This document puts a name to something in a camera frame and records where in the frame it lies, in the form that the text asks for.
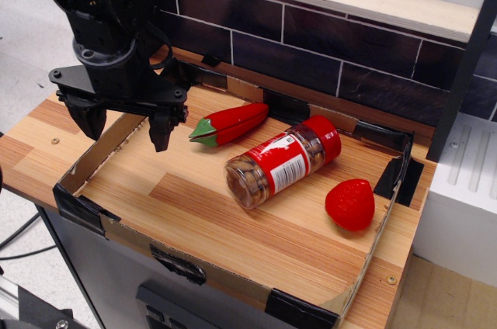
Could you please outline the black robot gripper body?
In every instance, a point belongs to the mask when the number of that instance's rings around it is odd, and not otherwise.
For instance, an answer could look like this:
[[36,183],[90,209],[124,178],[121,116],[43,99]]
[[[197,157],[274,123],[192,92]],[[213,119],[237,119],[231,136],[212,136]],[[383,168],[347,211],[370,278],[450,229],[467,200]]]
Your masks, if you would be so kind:
[[144,30],[114,54],[76,42],[73,49],[80,65],[49,73],[63,103],[80,98],[97,102],[106,111],[150,117],[163,112],[179,122],[186,120],[187,85],[177,70],[170,40],[161,30]]

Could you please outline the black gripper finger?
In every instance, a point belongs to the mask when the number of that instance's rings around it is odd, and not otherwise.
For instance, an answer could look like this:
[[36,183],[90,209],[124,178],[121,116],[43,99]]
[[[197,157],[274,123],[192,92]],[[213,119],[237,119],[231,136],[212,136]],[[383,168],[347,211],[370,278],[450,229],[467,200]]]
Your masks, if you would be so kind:
[[98,140],[106,124],[106,110],[92,100],[67,98],[64,103],[81,131],[90,139]]
[[149,136],[156,152],[168,149],[170,134],[178,124],[178,118],[170,113],[155,113],[149,118]]

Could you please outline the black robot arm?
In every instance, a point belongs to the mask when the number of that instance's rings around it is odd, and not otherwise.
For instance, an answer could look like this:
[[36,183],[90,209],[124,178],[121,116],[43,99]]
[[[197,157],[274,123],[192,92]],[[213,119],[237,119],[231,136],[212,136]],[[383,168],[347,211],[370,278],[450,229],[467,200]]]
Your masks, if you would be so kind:
[[87,137],[98,140],[113,110],[146,116],[156,151],[187,117],[188,83],[172,52],[151,56],[169,38],[151,21],[154,0],[54,0],[73,32],[78,65],[50,73],[57,96]]

